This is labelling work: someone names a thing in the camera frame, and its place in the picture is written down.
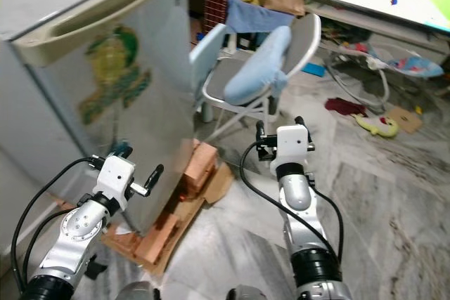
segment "orange brick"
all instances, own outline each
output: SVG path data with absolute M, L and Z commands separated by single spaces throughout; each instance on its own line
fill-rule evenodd
M 183 180 L 186 185 L 201 189 L 208 176 L 205 172 L 215 165 L 217 149 L 207 143 L 201 143 L 194 151 L 184 171 Z
M 155 263 L 178 220 L 177 216 L 163 211 L 153 224 L 150 232 L 142 239 L 134 254 L 138 258 Z

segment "marble floor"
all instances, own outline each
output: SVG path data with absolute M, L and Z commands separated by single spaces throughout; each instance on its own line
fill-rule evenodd
M 354 91 L 361 82 L 346 79 Z M 294 76 L 284 91 L 277 125 L 303 116 L 316 144 L 309 170 L 332 197 L 345 223 L 344 281 L 354 299 L 447 299 L 450 294 L 450 101 L 421 103 L 424 125 L 393 139 L 372 136 L 351 117 L 327 111 L 328 98 L 349 99 L 328 76 Z M 417 104 L 393 94 L 393 102 Z M 214 124 L 196 123 L 204 138 Z M 245 119 L 213 142 L 237 175 L 244 149 L 255 139 Z M 255 154 L 246 168 L 258 188 L 277 196 L 278 186 Z M 319 202 L 319 216 L 334 247 L 338 223 Z M 260 288 L 270 300 L 294 299 L 294 283 L 278 210 L 249 191 L 239 178 L 227 196 L 204 208 L 175 251 L 162 278 L 101 248 L 107 272 L 83 279 L 75 299 L 114 299 L 128 282 L 147 280 L 163 299 L 225 299 L 239 284 Z

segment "blue cloth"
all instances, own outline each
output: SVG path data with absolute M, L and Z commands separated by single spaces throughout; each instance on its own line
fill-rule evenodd
M 227 33 L 271 32 L 279 26 L 289 26 L 292 14 L 268 10 L 245 3 L 242 0 L 228 0 Z
M 231 105 L 244 105 L 258 98 L 267 86 L 273 97 L 279 97 L 288 84 L 288 77 L 280 68 L 291 39 L 288 26 L 276 28 L 226 84 L 224 100 Z
M 387 64 L 410 77 L 438 77 L 444 74 L 444 70 L 437 63 L 418 56 L 394 59 Z

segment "blue cushion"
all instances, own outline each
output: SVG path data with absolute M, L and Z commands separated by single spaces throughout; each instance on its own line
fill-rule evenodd
M 268 86 L 274 97 L 280 96 L 288 83 L 281 66 L 290 40 L 288 26 L 276 28 L 226 84 L 224 100 L 231 105 L 244 105 L 258 98 Z

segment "plush toy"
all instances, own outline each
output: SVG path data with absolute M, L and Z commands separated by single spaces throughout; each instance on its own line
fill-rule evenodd
M 388 116 L 364 117 L 362 115 L 352 114 L 357 124 L 364 129 L 369 130 L 372 135 L 383 137 L 393 137 L 399 131 L 399 125 Z

